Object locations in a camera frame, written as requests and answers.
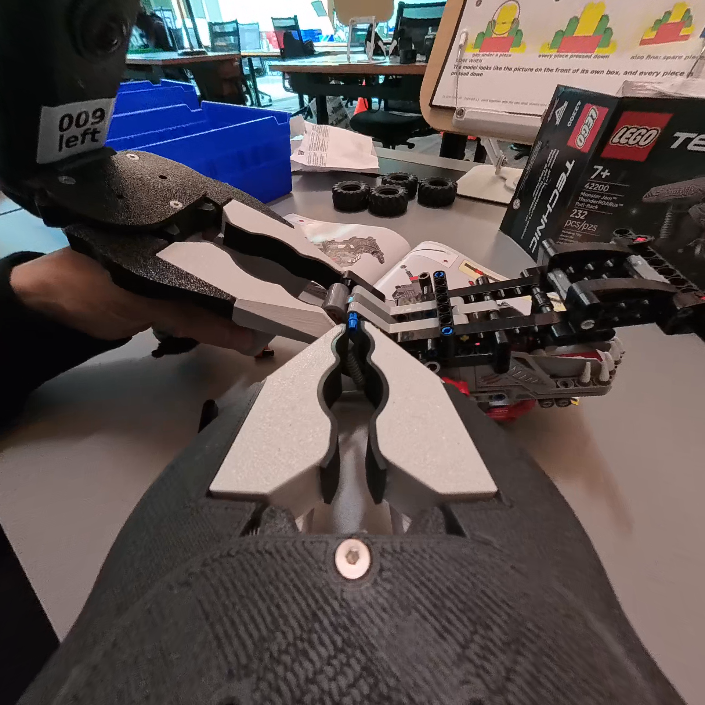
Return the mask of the wooden background table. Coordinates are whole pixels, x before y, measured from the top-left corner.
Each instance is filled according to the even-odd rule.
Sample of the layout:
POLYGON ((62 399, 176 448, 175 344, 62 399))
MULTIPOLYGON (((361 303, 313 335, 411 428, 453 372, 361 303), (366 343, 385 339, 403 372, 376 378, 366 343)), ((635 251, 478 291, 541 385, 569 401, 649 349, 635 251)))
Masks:
POLYGON ((367 60, 366 57, 355 56, 347 59, 339 55, 316 55, 307 58, 294 58, 272 61, 269 68, 273 72, 283 74, 305 75, 420 75, 424 76, 427 70, 425 62, 401 64, 390 58, 375 58, 367 60))

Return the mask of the white board stand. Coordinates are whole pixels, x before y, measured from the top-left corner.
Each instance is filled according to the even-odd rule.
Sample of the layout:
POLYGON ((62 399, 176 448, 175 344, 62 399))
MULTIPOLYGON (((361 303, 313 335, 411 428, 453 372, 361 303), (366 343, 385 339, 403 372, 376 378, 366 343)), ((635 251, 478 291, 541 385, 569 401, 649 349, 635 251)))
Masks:
POLYGON ((457 182, 457 195, 507 206, 513 200, 522 169, 509 166, 499 142, 531 145, 542 125, 542 115, 456 107, 455 132, 473 135, 484 146, 489 163, 474 166, 457 182))

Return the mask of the black toy set box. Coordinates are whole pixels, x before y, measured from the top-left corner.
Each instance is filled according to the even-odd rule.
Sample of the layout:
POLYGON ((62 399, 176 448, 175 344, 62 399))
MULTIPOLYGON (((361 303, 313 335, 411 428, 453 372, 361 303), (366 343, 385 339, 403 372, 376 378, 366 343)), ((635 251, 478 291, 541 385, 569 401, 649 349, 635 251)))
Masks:
POLYGON ((500 231, 536 257, 555 242, 655 240, 704 262, 704 80, 626 81, 618 95, 559 85, 500 231))

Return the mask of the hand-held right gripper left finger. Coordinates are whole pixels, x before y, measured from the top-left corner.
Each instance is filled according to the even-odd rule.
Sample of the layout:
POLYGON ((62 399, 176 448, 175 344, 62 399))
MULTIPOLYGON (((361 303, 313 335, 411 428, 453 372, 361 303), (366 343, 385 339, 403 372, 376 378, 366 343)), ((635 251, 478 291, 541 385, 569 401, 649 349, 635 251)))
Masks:
POLYGON ((340 477, 339 325, 269 375, 209 486, 217 498, 268 506, 330 504, 340 477))

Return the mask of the black grey toy truck chassis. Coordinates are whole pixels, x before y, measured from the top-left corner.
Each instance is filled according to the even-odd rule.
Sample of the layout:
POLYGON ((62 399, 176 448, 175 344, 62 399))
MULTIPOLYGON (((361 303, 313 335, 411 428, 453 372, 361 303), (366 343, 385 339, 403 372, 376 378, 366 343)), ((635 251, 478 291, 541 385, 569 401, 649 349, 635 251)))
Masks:
MULTIPOLYGON (((627 231, 609 243, 546 240, 535 267, 498 283, 481 276, 449 289, 443 270, 417 282, 417 304, 437 313, 439 336, 402 340, 393 314, 413 308, 362 295, 348 297, 343 323, 357 312, 498 421, 606 395, 625 356, 619 329, 653 324, 704 339, 704 291, 653 238, 627 231)), ((342 372, 364 391, 364 343, 339 351, 342 372)))

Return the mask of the open instruction booklet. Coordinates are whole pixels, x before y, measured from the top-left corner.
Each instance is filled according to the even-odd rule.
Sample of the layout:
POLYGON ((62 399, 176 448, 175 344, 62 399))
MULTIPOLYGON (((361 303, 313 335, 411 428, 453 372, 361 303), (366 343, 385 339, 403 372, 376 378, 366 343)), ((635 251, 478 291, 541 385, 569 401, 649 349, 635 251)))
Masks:
POLYGON ((507 277, 486 268, 448 245, 425 241, 416 247, 393 230, 376 225, 339 224, 289 214, 285 219, 340 269, 351 270, 381 292, 390 308, 409 307, 413 312, 393 316, 401 323, 391 332, 402 340, 437 337, 438 315, 427 306, 421 310, 418 276, 445 271, 449 289, 473 286, 486 276, 491 283, 507 277))

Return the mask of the white paper leaflet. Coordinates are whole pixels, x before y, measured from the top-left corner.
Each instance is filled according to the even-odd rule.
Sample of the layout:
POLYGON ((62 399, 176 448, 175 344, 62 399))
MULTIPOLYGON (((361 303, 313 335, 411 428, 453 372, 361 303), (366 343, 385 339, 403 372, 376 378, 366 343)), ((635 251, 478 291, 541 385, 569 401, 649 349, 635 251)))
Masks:
POLYGON ((290 139, 293 173, 377 173, 379 158, 370 137, 296 119, 290 139))

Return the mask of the person's left forearm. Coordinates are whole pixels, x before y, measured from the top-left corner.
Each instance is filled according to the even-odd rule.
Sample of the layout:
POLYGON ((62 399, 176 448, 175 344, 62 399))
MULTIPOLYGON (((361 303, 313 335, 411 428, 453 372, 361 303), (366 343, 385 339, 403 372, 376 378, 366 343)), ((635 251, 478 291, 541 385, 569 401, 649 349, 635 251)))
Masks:
POLYGON ((11 286, 11 274, 40 257, 20 251, 1 259, 1 431, 42 384, 131 340, 97 339, 26 307, 11 286))

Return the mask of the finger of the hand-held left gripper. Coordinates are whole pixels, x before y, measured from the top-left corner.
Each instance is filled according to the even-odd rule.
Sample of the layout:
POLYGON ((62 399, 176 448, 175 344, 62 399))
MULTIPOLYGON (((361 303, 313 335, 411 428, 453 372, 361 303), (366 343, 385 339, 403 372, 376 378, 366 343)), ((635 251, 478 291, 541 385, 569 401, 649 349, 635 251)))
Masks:
POLYGON ((299 298, 307 281, 275 262, 207 241, 175 242, 157 256, 234 297, 240 326, 304 343, 337 327, 320 304, 299 298))
POLYGON ((296 300, 309 283, 355 286, 354 272, 337 267, 293 225, 235 200, 223 218, 223 248, 254 300, 296 300))

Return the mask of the blue divided storage bin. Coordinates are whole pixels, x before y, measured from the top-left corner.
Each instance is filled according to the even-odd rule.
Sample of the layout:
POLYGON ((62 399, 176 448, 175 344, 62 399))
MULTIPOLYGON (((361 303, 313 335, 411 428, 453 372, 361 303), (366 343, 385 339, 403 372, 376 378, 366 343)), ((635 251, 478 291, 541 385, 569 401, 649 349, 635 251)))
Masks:
POLYGON ((106 144, 182 163, 263 203, 293 189, 290 114, 199 101, 189 83, 121 83, 106 144))

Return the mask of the grey desk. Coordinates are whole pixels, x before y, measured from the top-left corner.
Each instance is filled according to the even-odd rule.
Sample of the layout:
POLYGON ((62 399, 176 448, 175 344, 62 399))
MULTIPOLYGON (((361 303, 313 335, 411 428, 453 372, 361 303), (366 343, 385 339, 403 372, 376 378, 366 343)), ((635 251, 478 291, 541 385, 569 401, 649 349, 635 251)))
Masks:
MULTIPOLYGON (((535 410, 510 433, 585 526, 639 634, 667 661, 704 634, 704 344, 655 326, 619 332, 612 391, 535 410)), ((1 525, 63 637, 129 512, 192 439, 274 360, 199 346, 155 359, 151 333, 42 386, 1 440, 1 525)))

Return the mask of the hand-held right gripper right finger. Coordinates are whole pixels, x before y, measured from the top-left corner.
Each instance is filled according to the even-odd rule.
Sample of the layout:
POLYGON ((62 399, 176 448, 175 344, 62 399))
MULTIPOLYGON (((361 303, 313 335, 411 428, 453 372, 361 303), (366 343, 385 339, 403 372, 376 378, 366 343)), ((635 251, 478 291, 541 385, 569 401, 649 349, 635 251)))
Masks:
POLYGON ((376 504, 486 500, 498 488, 442 380, 364 322, 365 456, 376 504))

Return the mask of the person's left hand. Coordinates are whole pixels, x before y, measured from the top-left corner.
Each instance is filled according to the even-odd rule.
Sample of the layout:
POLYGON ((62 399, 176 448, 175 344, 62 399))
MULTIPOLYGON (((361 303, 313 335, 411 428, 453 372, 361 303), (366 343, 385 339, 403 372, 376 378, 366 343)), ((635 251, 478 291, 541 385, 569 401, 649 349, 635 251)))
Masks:
POLYGON ((269 343, 263 333, 195 304, 128 292, 100 264, 68 247, 19 264, 9 281, 26 307, 96 339, 126 339, 154 329, 249 356, 269 343))

